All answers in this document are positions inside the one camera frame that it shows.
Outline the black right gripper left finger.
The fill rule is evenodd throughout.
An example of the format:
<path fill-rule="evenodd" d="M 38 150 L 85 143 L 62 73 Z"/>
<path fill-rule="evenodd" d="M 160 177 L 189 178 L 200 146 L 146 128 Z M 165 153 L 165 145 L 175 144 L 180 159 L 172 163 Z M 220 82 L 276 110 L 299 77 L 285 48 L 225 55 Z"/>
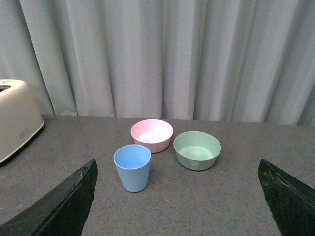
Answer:
<path fill-rule="evenodd" d="M 2 236 L 79 236 L 94 199 L 98 168 L 90 160 L 29 208 L 1 225 Z"/>

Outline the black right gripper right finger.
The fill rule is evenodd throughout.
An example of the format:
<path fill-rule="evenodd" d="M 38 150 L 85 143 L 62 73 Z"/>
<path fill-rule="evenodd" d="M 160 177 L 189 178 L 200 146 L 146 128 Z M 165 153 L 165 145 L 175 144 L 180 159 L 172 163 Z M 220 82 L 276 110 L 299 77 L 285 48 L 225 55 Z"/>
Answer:
<path fill-rule="evenodd" d="M 262 159 L 258 178 L 273 219 L 283 236 L 315 234 L 315 190 Z"/>

